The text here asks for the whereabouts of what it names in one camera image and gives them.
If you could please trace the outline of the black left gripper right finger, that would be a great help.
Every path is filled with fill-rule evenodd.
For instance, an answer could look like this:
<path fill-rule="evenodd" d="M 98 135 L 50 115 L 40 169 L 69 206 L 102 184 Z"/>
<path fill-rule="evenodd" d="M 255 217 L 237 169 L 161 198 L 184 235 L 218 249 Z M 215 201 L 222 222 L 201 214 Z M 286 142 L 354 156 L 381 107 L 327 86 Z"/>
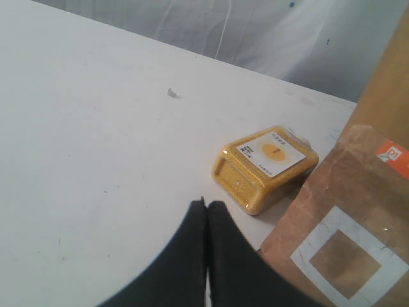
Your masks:
<path fill-rule="evenodd" d="M 319 306 L 275 272 L 252 248 L 222 201 L 208 212 L 212 306 Z"/>

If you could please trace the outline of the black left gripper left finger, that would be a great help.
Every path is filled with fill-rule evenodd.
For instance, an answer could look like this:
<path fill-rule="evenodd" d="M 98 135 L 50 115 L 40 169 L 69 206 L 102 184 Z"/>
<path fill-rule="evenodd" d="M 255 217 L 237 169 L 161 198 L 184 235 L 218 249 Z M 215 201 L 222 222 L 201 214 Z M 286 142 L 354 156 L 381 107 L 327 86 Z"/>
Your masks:
<path fill-rule="evenodd" d="M 188 211 L 166 247 L 138 277 L 102 306 L 204 306 L 207 274 L 207 208 Z"/>

